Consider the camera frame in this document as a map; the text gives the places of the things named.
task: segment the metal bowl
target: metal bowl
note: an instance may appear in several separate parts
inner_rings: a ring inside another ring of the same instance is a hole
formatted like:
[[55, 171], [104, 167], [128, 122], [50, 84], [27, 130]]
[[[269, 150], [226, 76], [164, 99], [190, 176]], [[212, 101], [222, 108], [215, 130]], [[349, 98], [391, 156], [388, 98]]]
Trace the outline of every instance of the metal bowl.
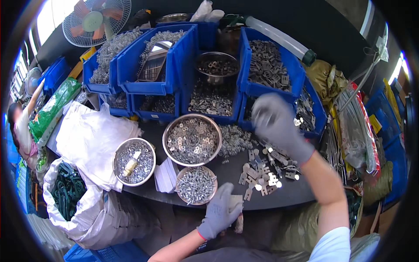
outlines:
[[[190, 169], [191, 167], [185, 167], [184, 169], [182, 169], [180, 172], [179, 172], [179, 174], [178, 174], [178, 177], [177, 177], [177, 179], [176, 179], [176, 191], [177, 191], [177, 193], [178, 193], [178, 196], [180, 197], [180, 199], [182, 199], [183, 201], [185, 201], [186, 203], [188, 202], [185, 198], [183, 198], [182, 196], [181, 196], [181, 194], [180, 194], [180, 192], [179, 192], [179, 185], [178, 185], [178, 182], [179, 182], [179, 180], [184, 176], [184, 174]], [[208, 170], [209, 171], [209, 173], [210, 173], [210, 175], [211, 175], [211, 178], [213, 178], [213, 177], [215, 177], [215, 174], [214, 174], [214, 172], [212, 172], [211, 171], [211, 169], [209, 169], [209, 168], [207, 168], [206, 166], [203, 166], [203, 168], [204, 169], [206, 169], [206, 170]], [[211, 195], [211, 197], [207, 200], [207, 201], [205, 201], [205, 202], [203, 202], [203, 203], [191, 203], [190, 205], [203, 205], [203, 204], [207, 204], [209, 201], [211, 201], [211, 199], [214, 197], [214, 195], [215, 195], [215, 193], [217, 192], [217, 189], [218, 189], [218, 181], [217, 181], [217, 179], [215, 179], [214, 180], [214, 192], [212, 193], [212, 195]]]
[[[150, 171], [150, 173], [146, 176], [146, 178], [144, 179], [144, 180], [142, 180], [142, 181], [140, 181], [140, 182], [138, 182], [138, 183], [136, 183], [136, 184], [129, 184], [129, 183], [126, 183], [125, 181], [122, 181], [117, 175], [116, 175], [116, 170], [119, 170], [119, 164], [118, 164], [118, 158], [117, 158], [117, 156], [122, 152], [122, 151], [124, 151], [128, 146], [130, 146], [131, 144], [133, 144], [134, 142], [136, 142], [136, 141], [143, 141], [143, 142], [145, 142], [149, 147], [150, 147], [150, 149], [151, 149], [151, 151], [153, 152], [153, 157], [154, 157], [154, 161], [153, 161], [153, 168], [151, 169], [151, 171]], [[154, 151], [154, 148], [153, 148], [153, 146], [147, 141], [147, 140], [145, 140], [145, 139], [142, 139], [142, 138], [130, 138], [130, 139], [128, 139], [128, 140], [125, 140], [124, 142], [122, 142], [119, 146], [118, 146], [118, 148], [116, 149], [116, 151], [115, 151], [115, 155], [114, 155], [114, 159], [113, 159], [113, 161], [112, 161], [112, 169], [113, 169], [113, 171], [114, 171], [114, 175], [116, 176], [116, 178], [121, 182], [121, 183], [123, 183], [124, 185], [126, 185], [126, 186], [129, 186], [129, 187], [136, 187], [136, 186], [140, 186], [140, 185], [142, 185], [142, 184], [144, 184], [145, 182], [147, 182], [147, 180], [148, 179], [150, 179], [150, 177], [151, 177], [151, 175], [153, 175], [153, 173], [154, 173], [154, 168], [156, 167], [156, 153], [155, 153], [155, 151]]]
[[160, 17], [156, 20], [156, 23], [170, 23], [178, 21], [188, 21], [191, 18], [191, 15], [185, 13], [176, 13]]
[[[198, 66], [202, 61], [214, 61], [214, 60], [230, 60], [231, 62], [237, 63], [237, 70], [232, 72], [228, 75], [211, 75], [199, 70]], [[200, 77], [203, 78], [204, 82], [207, 82], [211, 85], [221, 85], [225, 84], [227, 81], [232, 80], [235, 81], [235, 75], [238, 74], [240, 71], [240, 63], [229, 54], [221, 53], [221, 52], [207, 52], [203, 53], [198, 56], [197, 61], [195, 63], [195, 69], [200, 73]]]
[[[171, 130], [174, 126], [176, 126], [177, 123], [179, 123], [181, 120], [188, 119], [188, 118], [200, 118], [203, 121], [206, 121], [206, 122], [210, 123], [215, 128], [215, 130], [217, 131], [217, 148], [215, 149], [215, 152], [206, 161], [201, 162], [201, 163], [196, 163], [196, 164], [182, 163], [182, 162], [178, 161], [177, 159], [175, 159], [172, 156], [172, 154], [170, 153], [169, 148], [167, 148], [167, 136], [168, 136], [169, 130]], [[221, 136], [220, 128], [211, 118], [206, 117], [206, 116], [201, 115], [201, 114], [186, 114], [186, 115], [183, 115], [181, 117], [176, 118], [175, 120], [173, 120], [173, 122], [171, 122], [166, 127], [166, 129], [164, 130], [164, 133], [163, 133], [162, 142], [163, 142], [163, 149], [166, 152], [167, 156], [171, 160], [173, 160], [175, 163], [177, 163], [181, 166], [202, 166], [202, 165], [205, 165], [206, 163], [210, 162], [212, 159], [214, 159], [217, 156], [217, 154], [220, 151], [221, 146], [222, 146], [222, 136]]]

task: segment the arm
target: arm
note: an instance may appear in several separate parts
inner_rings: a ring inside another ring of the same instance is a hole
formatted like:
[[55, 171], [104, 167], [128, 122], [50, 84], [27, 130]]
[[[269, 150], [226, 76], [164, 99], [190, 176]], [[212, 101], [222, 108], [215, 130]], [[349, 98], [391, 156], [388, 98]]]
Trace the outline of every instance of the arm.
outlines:
[[202, 224], [191, 233], [157, 251], [148, 261], [181, 261], [206, 240], [215, 238], [219, 232], [229, 227], [243, 210], [243, 203], [239, 202], [231, 212], [229, 211], [228, 203], [233, 188], [232, 183], [220, 186], [207, 206]]
[[44, 88], [44, 82], [45, 82], [45, 78], [42, 80], [42, 82], [36, 88], [34, 94], [32, 95], [31, 99], [29, 100], [28, 105], [26, 106], [26, 109], [28, 110], [28, 114], [30, 114], [36, 106], [36, 101], [38, 100], [38, 96], [41, 93], [42, 89]]
[[259, 97], [252, 110], [255, 133], [285, 149], [296, 160], [321, 205], [317, 240], [338, 227], [349, 227], [347, 200], [337, 173], [305, 142], [293, 122], [289, 105], [275, 94]]

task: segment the person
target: person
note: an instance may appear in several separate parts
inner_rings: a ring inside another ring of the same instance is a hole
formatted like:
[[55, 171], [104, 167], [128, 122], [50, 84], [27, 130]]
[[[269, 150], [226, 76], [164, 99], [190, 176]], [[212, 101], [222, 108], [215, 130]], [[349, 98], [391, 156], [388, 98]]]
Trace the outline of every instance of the person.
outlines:
[[[342, 181], [314, 147], [298, 134], [289, 105], [276, 94], [259, 97], [252, 109], [252, 121], [259, 137], [286, 150], [296, 160], [321, 206], [318, 217], [317, 244], [310, 262], [349, 261], [349, 214]], [[231, 212], [228, 201], [233, 184], [222, 185], [207, 206], [202, 224], [191, 233], [157, 251], [149, 262], [181, 261], [206, 240], [229, 227], [242, 211]], [[186, 258], [184, 261], [277, 261], [271, 254], [252, 249], [226, 247]]]
[[42, 80], [41, 84], [36, 88], [25, 109], [22, 110], [22, 106], [19, 103], [12, 103], [9, 106], [7, 113], [13, 143], [32, 171], [36, 171], [38, 146], [29, 132], [29, 115], [36, 106], [36, 101], [44, 87], [44, 81], [45, 79]]

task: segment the gloved hand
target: gloved hand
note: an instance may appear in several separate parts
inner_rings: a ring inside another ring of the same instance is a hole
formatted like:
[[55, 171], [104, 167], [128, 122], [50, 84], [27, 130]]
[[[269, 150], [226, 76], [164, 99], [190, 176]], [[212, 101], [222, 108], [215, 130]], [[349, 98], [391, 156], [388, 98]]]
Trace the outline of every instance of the gloved hand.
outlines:
[[243, 203], [239, 202], [231, 212], [228, 210], [232, 183], [220, 186], [214, 197], [208, 203], [207, 213], [202, 224], [197, 227], [199, 234], [206, 240], [214, 239], [218, 233], [229, 227], [243, 210]]
[[314, 147], [298, 133], [293, 115], [290, 105], [274, 93], [257, 98], [252, 108], [256, 135], [286, 150], [293, 160], [302, 165], [309, 160]]

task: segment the black work table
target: black work table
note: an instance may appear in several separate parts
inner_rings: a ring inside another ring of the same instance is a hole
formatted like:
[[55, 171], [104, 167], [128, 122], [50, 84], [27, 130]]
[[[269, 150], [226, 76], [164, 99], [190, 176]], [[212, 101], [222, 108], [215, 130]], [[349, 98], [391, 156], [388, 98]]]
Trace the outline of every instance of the black work table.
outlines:
[[[157, 164], [160, 164], [167, 158], [162, 145], [162, 135], [166, 126], [167, 125], [161, 126], [157, 122], [152, 121], [140, 123], [140, 128], [144, 131], [142, 138], [156, 147]], [[261, 158], [265, 157], [262, 154], [262, 147], [260, 145], [255, 146], [254, 148], [259, 149]], [[211, 169], [217, 176], [218, 186], [221, 186], [226, 182], [231, 182], [234, 185], [233, 194], [244, 196], [248, 184], [241, 185], [238, 183], [238, 180], [240, 174], [243, 172], [243, 165], [249, 160], [248, 152], [247, 150], [240, 152], [238, 155], [231, 156], [228, 159], [229, 163], [221, 164], [224, 158], [217, 156], [205, 166]], [[250, 201], [244, 201], [244, 210], [281, 208], [310, 202], [315, 199], [304, 176], [300, 176], [300, 180], [298, 181], [287, 179], [284, 176], [282, 176], [282, 179], [279, 178], [279, 180], [282, 183], [282, 187], [278, 188], [270, 195], [262, 196], [260, 191], [253, 189]], [[177, 193], [168, 194], [157, 192], [154, 177], [151, 177], [146, 183], [138, 187], [124, 186], [123, 190], [148, 199], [173, 205], [186, 206], [186, 203], [179, 198]], [[205, 205], [189, 205], [188, 207], [203, 208]]]

